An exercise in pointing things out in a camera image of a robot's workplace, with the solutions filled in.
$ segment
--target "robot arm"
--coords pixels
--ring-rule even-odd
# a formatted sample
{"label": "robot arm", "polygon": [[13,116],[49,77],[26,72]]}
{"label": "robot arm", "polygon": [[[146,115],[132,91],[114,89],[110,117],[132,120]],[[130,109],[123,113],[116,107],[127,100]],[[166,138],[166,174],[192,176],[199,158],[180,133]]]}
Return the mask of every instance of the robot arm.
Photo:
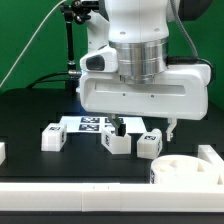
{"label": "robot arm", "polygon": [[104,3],[107,46],[80,61],[82,106],[92,112],[168,118],[170,141],[177,119],[200,120],[207,113],[210,67],[167,63],[167,20],[173,20],[169,0]]}

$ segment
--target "green wall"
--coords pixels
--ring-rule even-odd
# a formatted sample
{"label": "green wall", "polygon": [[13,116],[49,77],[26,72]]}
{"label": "green wall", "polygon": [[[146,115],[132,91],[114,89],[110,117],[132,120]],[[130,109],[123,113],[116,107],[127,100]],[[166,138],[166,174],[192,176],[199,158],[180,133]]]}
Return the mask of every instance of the green wall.
{"label": "green wall", "polygon": [[[1,0],[0,1],[0,81],[7,74],[42,19],[59,0]],[[198,48],[199,56],[210,60],[216,68],[216,80],[209,87],[209,99],[224,109],[224,1],[214,0],[209,10],[185,27]],[[176,24],[169,24],[170,55],[190,55]],[[74,25],[75,57],[86,52],[85,26]],[[5,91],[23,88],[43,75],[64,71],[67,67],[66,32],[63,16],[58,9],[42,28],[12,75],[5,83]],[[62,84],[41,87],[63,87]]]}

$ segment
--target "black table surface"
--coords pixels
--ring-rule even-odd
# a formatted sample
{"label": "black table surface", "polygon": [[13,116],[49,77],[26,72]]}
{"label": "black table surface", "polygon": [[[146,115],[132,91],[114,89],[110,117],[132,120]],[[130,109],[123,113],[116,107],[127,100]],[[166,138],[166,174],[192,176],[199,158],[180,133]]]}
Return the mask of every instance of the black table surface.
{"label": "black table surface", "polygon": [[[100,134],[88,133],[68,134],[61,152],[41,152],[42,131],[49,123],[58,123],[62,116],[106,115],[87,113],[79,99],[65,90],[13,89],[0,94],[0,142],[6,143],[7,155],[0,166],[0,182],[149,182],[151,161],[137,158],[136,142],[139,134],[132,134],[131,155],[112,155],[101,145]],[[198,145],[209,144],[224,157],[224,112],[212,103],[209,103],[208,114],[203,120],[179,120],[170,143],[166,141],[167,119],[144,117],[143,121],[148,131],[154,128],[162,130],[161,155],[197,156]],[[31,218],[32,223],[61,223],[66,220],[68,223],[223,223],[224,218],[224,214],[214,213],[0,215],[1,223],[14,223],[14,219],[17,223],[24,223],[24,220]]]}

